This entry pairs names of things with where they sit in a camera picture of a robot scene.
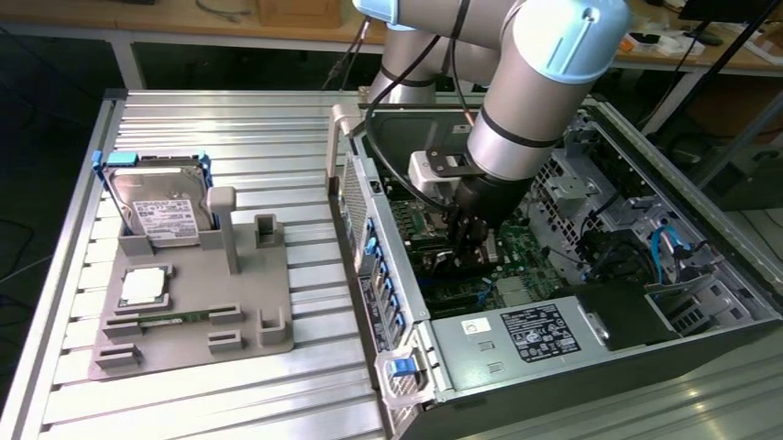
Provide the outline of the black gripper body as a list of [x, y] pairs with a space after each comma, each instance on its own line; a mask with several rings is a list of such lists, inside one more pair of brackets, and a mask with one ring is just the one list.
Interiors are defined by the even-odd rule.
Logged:
[[505, 181], [493, 176], [464, 177], [456, 187], [454, 202], [468, 216], [498, 228], [529, 191], [529, 180]]

